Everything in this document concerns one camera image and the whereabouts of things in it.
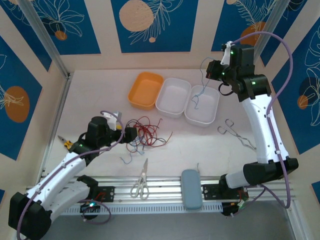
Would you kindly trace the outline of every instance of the white clamp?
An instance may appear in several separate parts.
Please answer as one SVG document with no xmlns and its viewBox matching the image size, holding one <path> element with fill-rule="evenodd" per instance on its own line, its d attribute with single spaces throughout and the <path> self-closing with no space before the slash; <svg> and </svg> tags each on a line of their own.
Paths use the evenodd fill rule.
<svg viewBox="0 0 320 240">
<path fill-rule="evenodd" d="M 113 131 L 117 130 L 117 119 L 107 112 L 103 112 L 102 114 L 106 118 L 109 128 Z M 121 119 L 121 112 L 116 111 L 113 114 L 116 115 L 119 119 Z"/>
<path fill-rule="evenodd" d="M 232 41 L 228 41 L 226 45 L 226 49 L 224 50 L 224 55 L 221 60 L 221 65 L 229 65 L 230 64 L 230 52 L 231 52 L 231 43 Z"/>
</svg>

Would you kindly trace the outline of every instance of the cable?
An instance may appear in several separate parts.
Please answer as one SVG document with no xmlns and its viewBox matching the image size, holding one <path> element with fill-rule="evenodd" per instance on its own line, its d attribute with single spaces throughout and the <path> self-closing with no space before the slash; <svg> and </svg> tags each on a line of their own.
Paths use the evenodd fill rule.
<svg viewBox="0 0 320 240">
<path fill-rule="evenodd" d="M 278 35 L 276 35 L 276 34 L 274 34 L 272 32 L 267 32 L 267 31 L 252 32 L 252 33 L 250 33 L 250 34 L 248 34 L 246 36 L 240 37 L 239 39 L 235 40 L 231 44 L 239 43 L 239 42 L 241 42 L 242 40 L 244 40 L 246 38 L 249 38 L 249 37 L 254 36 L 254 35 L 260 35 L 260 34 L 270 35 L 271 37 L 279 40 L 284 45 L 284 47 L 285 47 L 285 49 L 286 49 L 286 51 L 287 51 L 287 53 L 289 55 L 289 66 L 290 67 L 289 67 L 288 76 L 287 76 L 284 84 L 280 88 L 280 90 L 275 94 L 274 97 L 271 98 L 271 101 L 270 101 L 270 103 L 269 103 L 269 105 L 268 105 L 268 107 L 266 109 L 267 122 L 268 122 L 268 125 L 270 127 L 271 135 L 272 135 L 272 138 L 273 138 L 273 141 L 274 141 L 274 145 L 275 145 L 275 150 L 278 152 L 277 156 L 279 158 L 279 161 L 280 161 L 280 164 L 281 164 L 281 168 L 282 168 L 282 171 L 283 171 L 283 177 L 284 177 L 285 188 L 286 188 L 286 205 L 284 205 L 284 203 L 276 196 L 276 194 L 274 192 L 272 192 L 265 185 L 261 184 L 261 186 L 265 190 L 267 190 L 269 193 L 272 194 L 273 197 L 275 197 L 275 199 L 279 202 L 279 204 L 283 208 L 288 209 L 290 207 L 290 204 L 291 204 L 291 193 L 290 193 L 288 174 L 287 174 L 287 170 L 286 170 L 286 166 L 285 166 L 284 160 L 283 160 L 283 158 L 281 156 L 281 151 L 280 151 L 280 148 L 279 148 L 279 143 L 278 143 L 278 140 L 277 140 L 275 129 L 274 129 L 273 125 L 272 125 L 271 118 L 269 116 L 270 116 L 270 111 L 271 111 L 272 105 L 274 104 L 276 99 L 279 97 L 279 95 L 283 92 L 285 87 L 288 85 L 288 82 L 290 81 L 290 78 L 292 76 L 292 72 L 293 72 L 293 68 L 294 68 L 294 59 L 293 59 L 293 56 L 292 56 L 292 52 L 291 52 L 288 44 L 281 37 L 279 37 Z"/>
<path fill-rule="evenodd" d="M 231 214 L 231 217 L 233 218 L 234 216 L 236 216 L 236 215 L 238 215 L 239 213 L 241 213 L 245 208 L 247 208 L 247 207 L 249 207 L 251 204 L 253 204 L 258 198 L 260 198 L 260 197 L 265 193 L 265 191 L 266 191 L 266 189 L 264 188 L 264 189 L 262 190 L 262 192 L 261 192 L 258 196 L 256 196 L 251 202 L 249 202 L 248 204 L 246 204 L 246 205 L 244 206 L 244 208 L 239 209 L 235 214 Z"/>
<path fill-rule="evenodd" d="M 191 101 L 195 103 L 195 106 L 194 106 L 194 109 L 198 109 L 197 106 L 198 106 L 198 103 L 199 103 L 199 97 L 204 94 L 205 92 L 205 89 L 210 81 L 210 79 L 206 82 L 206 84 L 204 84 L 204 73 L 202 72 L 201 68 L 202 68 L 202 64 L 204 64 L 205 60 L 207 59 L 211 59 L 211 60 L 214 60 L 212 57 L 206 57 L 200 64 L 200 67 L 199 67 L 199 70 L 201 72 L 201 83 L 202 83 L 202 91 L 196 95 L 194 95 L 192 98 L 191 98 Z"/>
<path fill-rule="evenodd" d="M 218 87 L 218 91 L 219 91 L 219 93 L 221 93 L 222 96 L 230 96 L 231 94 L 234 93 L 234 91 L 230 91 L 230 92 L 228 92 L 228 93 L 222 93 L 222 92 L 221 92 L 221 87 L 222 87 L 223 85 L 225 85 L 225 84 L 224 84 L 224 83 L 221 83 L 221 84 L 219 85 L 219 87 Z"/>
<path fill-rule="evenodd" d="M 95 203 L 95 204 L 98 204 L 98 205 L 101 205 L 102 207 L 104 207 L 108 211 L 109 217 L 107 218 L 107 220 L 101 221 L 101 222 L 87 221 L 87 219 L 85 218 L 85 212 L 90 209 L 90 207 L 87 207 L 85 210 L 83 210 L 82 215 L 81 215 L 84 222 L 86 222 L 88 224 L 93 224 L 93 225 L 103 225 L 103 224 L 106 224 L 107 222 L 109 222 L 109 220 L 111 219 L 111 211 L 104 203 L 102 203 L 100 201 L 93 200 L 93 199 L 84 199 L 84 200 L 79 201 L 79 203 L 87 203 L 87 202 Z"/>
<path fill-rule="evenodd" d="M 147 119 L 148 123 L 142 124 L 140 122 L 142 119 Z M 167 140 L 165 140 L 161 137 L 158 137 L 157 130 L 159 129 L 159 124 L 161 121 L 162 121 L 162 118 L 159 119 L 159 122 L 157 125 L 152 125 L 150 122 L 150 119 L 147 116 L 142 116 L 138 120 L 132 119 L 132 120 L 128 121 L 128 123 L 126 124 L 127 127 L 130 127 L 130 125 L 133 124 L 133 127 L 138 129 L 137 130 L 138 143 L 136 144 L 135 147 L 142 145 L 143 146 L 142 151 L 143 151 L 145 147 L 158 148 L 158 147 L 162 147 L 162 146 L 166 145 L 167 142 L 169 141 L 169 139 L 171 138 L 173 132 L 171 132 L 171 135 L 169 136 L 169 138 Z M 137 150 L 135 150 L 135 151 L 129 150 L 128 145 L 127 145 L 127 150 L 131 153 L 137 152 Z"/>
<path fill-rule="evenodd" d="M 137 138 L 136 138 L 133 142 L 128 143 L 130 146 L 132 146 L 132 147 L 134 148 L 134 152 L 132 152 L 131 150 L 128 149 L 128 145 L 126 146 L 126 149 L 130 152 L 130 161 L 126 162 L 122 157 L 120 157 L 120 159 L 122 160 L 122 162 L 123 162 L 125 165 L 128 165 L 128 164 L 130 164 L 130 163 L 132 162 L 132 160 L 133 160 L 132 153 L 139 153 L 140 155 L 145 154 L 144 151 L 139 151 L 139 150 L 138 150 Z"/>
<path fill-rule="evenodd" d="M 121 140 L 122 138 L 124 137 L 125 135 L 125 128 L 124 128 L 124 125 L 123 123 L 121 122 L 120 118 L 118 118 L 118 116 L 116 116 L 114 113 L 110 112 L 110 111 L 106 111 L 106 110 L 103 110 L 100 112 L 100 114 L 103 114 L 103 113 L 108 113 L 112 116 L 114 116 L 116 118 L 116 120 L 119 122 L 119 124 L 121 125 L 121 135 L 120 135 L 120 138 L 118 139 L 118 141 L 116 141 L 113 145 L 111 146 L 108 146 L 106 148 L 103 148 L 103 149 L 98 149 L 98 150 L 93 150 L 93 151 L 87 151 L 87 152 L 84 152 L 84 153 L 81 153 L 79 154 L 78 156 L 75 156 L 73 158 L 71 158 L 69 161 L 67 161 L 65 164 L 64 164 L 64 167 L 68 166 L 69 164 L 71 164 L 73 161 L 85 156 L 85 155 L 88 155 L 88 154 L 96 154 L 96 153 L 100 153 L 100 152 L 106 152 L 106 151 L 110 151 L 113 147 L 115 147 Z M 29 199 L 29 201 L 26 203 L 24 209 L 22 210 L 22 213 L 20 215 L 20 218 L 19 218 L 19 221 L 18 221 L 18 225 L 17 225 L 17 228 L 16 228 L 16 238 L 18 240 L 27 240 L 28 238 L 25 238 L 25 239 L 21 239 L 20 237 L 20 232 L 21 232 L 21 225 L 22 225 L 22 221 L 24 219 L 24 216 L 28 210 L 28 207 L 30 206 L 30 204 L 32 203 L 32 201 L 36 198 L 36 196 L 41 193 L 41 190 L 62 170 L 64 169 L 64 167 L 59 167 L 50 177 L 48 177 L 48 179 L 35 191 L 35 193 L 32 195 L 32 197 Z"/>
</svg>

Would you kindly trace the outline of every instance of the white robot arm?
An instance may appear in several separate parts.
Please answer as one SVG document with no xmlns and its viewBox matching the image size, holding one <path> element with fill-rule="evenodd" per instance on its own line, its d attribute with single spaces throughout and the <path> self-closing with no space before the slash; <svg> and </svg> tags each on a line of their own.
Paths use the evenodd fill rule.
<svg viewBox="0 0 320 240">
<path fill-rule="evenodd" d="M 222 45 L 222 50 L 222 60 L 209 63 L 206 77 L 231 86 L 232 91 L 237 94 L 249 118 L 257 154 L 257 162 L 245 164 L 241 170 L 221 176 L 219 187 L 221 195 L 224 195 L 232 189 L 281 179 L 284 172 L 279 156 L 284 160 L 287 173 L 297 169 L 299 164 L 296 158 L 289 157 L 272 108 L 268 112 L 272 100 L 271 88 L 265 75 L 255 74 L 254 48 L 249 45 L 234 45 L 229 41 Z"/>
<path fill-rule="evenodd" d="M 39 240 L 63 211 L 81 200 L 94 198 L 93 194 L 99 188 L 98 182 L 89 176 L 78 177 L 68 188 L 66 185 L 101 151 L 110 150 L 112 142 L 130 143 L 137 137 L 137 129 L 134 127 L 121 126 L 121 130 L 116 129 L 116 122 L 121 115 L 119 112 L 101 113 L 106 118 L 93 117 L 87 132 L 80 135 L 51 173 L 25 194 L 17 192 L 11 198 L 8 224 L 18 234 Z"/>
</svg>

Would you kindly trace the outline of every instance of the metal frame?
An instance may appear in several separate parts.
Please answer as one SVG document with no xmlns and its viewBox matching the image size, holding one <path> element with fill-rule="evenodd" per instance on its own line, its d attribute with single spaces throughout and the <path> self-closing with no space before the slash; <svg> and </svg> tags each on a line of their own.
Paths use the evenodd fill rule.
<svg viewBox="0 0 320 240">
<path fill-rule="evenodd" d="M 282 15 L 284 14 L 285 10 L 288 7 L 288 4 L 291 0 L 279 0 L 276 2 L 268 20 L 266 21 L 263 31 L 273 33 L 278 25 Z M 259 59 L 261 53 L 265 49 L 267 42 L 270 39 L 270 35 L 262 34 L 259 36 L 256 44 L 254 46 L 254 60 L 253 62 L 256 63 Z"/>
<path fill-rule="evenodd" d="M 33 31 L 39 38 L 40 42 L 42 43 L 47 53 L 49 54 L 50 58 L 52 59 L 53 62 L 55 62 L 61 74 L 67 79 L 69 76 L 67 67 L 62 61 L 60 54 L 56 48 L 56 45 L 54 44 L 51 37 L 49 36 L 49 33 L 47 32 L 45 26 L 43 25 L 32 3 L 29 0 L 16 0 L 16 1 L 21 11 L 25 15 L 25 18 L 30 23 L 30 26 L 32 27 Z"/>
<path fill-rule="evenodd" d="M 39 16 L 37 15 L 35 9 L 29 0 L 17 0 L 19 7 L 21 8 L 26 19 L 29 21 L 31 27 L 37 34 L 41 43 L 45 47 L 51 59 L 57 65 L 59 71 L 65 76 L 66 83 L 63 89 L 63 92 L 60 97 L 60 103 L 58 105 L 54 123 L 52 126 L 52 131 L 49 137 L 47 147 L 45 149 L 44 156 L 42 158 L 41 167 L 38 172 L 38 180 L 41 179 L 44 166 L 47 162 L 47 159 L 50 155 L 50 151 L 54 142 L 54 138 L 57 132 L 57 128 L 60 122 L 61 114 L 66 102 L 66 98 L 69 92 L 71 77 L 65 64 L 63 63 L 60 54 L 51 40 L 48 32 L 46 31 L 44 25 L 42 24 Z M 281 0 L 276 3 L 275 8 L 271 12 L 268 21 L 264 27 L 264 31 L 273 32 L 276 28 L 282 14 L 286 10 L 286 7 L 290 0 Z M 254 60 L 256 61 L 262 51 L 264 50 L 269 36 L 261 35 L 254 47 L 255 55 Z M 94 177 L 99 181 L 101 186 L 115 186 L 114 193 L 114 203 L 108 204 L 113 205 L 114 209 L 118 209 L 124 206 L 144 206 L 148 204 L 149 206 L 163 206 L 165 204 L 176 204 L 175 207 L 179 207 L 182 204 L 182 194 L 181 194 L 181 182 L 180 177 L 148 177 L 147 182 L 149 185 L 150 196 L 147 200 L 141 200 L 139 198 L 130 197 L 130 188 L 133 183 L 137 180 L 136 177 Z M 201 184 L 217 184 L 219 177 L 202 177 Z M 283 180 L 269 182 L 267 186 L 273 190 L 281 200 L 286 199 L 286 187 Z M 251 198 L 254 198 L 261 192 L 262 188 L 250 188 L 248 194 Z M 274 200 L 269 193 L 265 193 L 259 199 L 259 201 L 271 201 Z M 204 201 L 205 205 L 210 205 L 210 203 L 221 203 L 221 202 L 230 202 L 236 201 L 236 199 L 228 199 L 226 201 Z M 290 223 L 296 239 L 301 240 L 313 240 L 311 231 L 305 222 L 304 214 L 299 203 L 295 200 L 295 195 L 292 194 L 291 208 L 287 210 Z M 12 239 L 16 239 L 15 233 L 12 235 Z"/>
<path fill-rule="evenodd" d="M 221 202 L 204 202 L 201 209 L 196 211 L 186 210 L 183 203 L 157 203 L 157 204 L 107 204 L 112 215 L 129 215 L 129 214 L 187 214 L 192 212 L 197 213 L 222 213 L 223 206 Z M 73 205 L 61 215 L 76 216 L 80 213 L 81 205 Z M 106 208 L 93 210 L 85 215 L 108 215 Z"/>
</svg>

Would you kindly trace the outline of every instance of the white tabletop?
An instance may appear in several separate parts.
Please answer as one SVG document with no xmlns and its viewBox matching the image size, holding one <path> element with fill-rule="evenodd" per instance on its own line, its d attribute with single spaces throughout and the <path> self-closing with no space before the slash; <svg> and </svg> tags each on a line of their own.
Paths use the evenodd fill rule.
<svg viewBox="0 0 320 240">
<path fill-rule="evenodd" d="M 220 96 L 215 121 L 207 128 L 190 125 L 181 116 L 173 119 L 160 115 L 157 109 L 143 111 L 131 107 L 128 93 L 139 73 L 143 69 L 131 70 L 77 70 L 71 86 L 56 135 L 76 142 L 79 135 L 87 131 L 92 117 L 100 116 L 101 110 L 122 112 L 123 124 L 130 119 L 148 116 L 152 124 L 162 118 L 157 134 L 167 139 L 162 147 L 147 147 L 144 155 L 135 153 L 133 161 L 125 165 L 120 157 L 130 160 L 124 144 L 118 144 L 109 152 L 103 153 L 78 176 L 137 176 L 148 158 L 148 176 L 180 176 L 185 169 L 199 170 L 202 176 L 220 176 L 240 170 L 245 163 L 256 162 L 253 150 L 244 147 L 233 135 L 218 133 L 218 126 L 223 126 L 226 119 L 234 121 L 234 129 L 254 144 L 254 137 L 245 110 L 240 105 L 237 95 Z M 173 77 L 187 80 L 192 86 L 201 84 L 199 69 L 154 69 L 147 70 L 160 74 L 164 79 Z M 209 87 L 218 88 L 220 82 L 211 80 Z M 67 149 L 56 136 L 48 160 L 46 173 L 52 171 L 64 158 Z"/>
</svg>

